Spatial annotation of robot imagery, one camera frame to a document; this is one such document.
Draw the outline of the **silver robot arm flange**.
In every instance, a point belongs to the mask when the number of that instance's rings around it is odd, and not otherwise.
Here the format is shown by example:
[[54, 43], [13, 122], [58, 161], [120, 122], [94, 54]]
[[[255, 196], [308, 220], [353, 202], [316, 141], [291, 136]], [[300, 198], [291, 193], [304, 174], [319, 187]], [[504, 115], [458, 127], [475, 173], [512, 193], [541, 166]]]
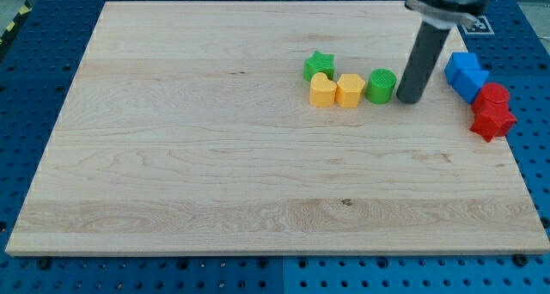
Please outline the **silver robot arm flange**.
[[471, 28], [490, 0], [406, 0], [405, 7], [420, 13], [422, 21], [438, 29], [462, 25]]

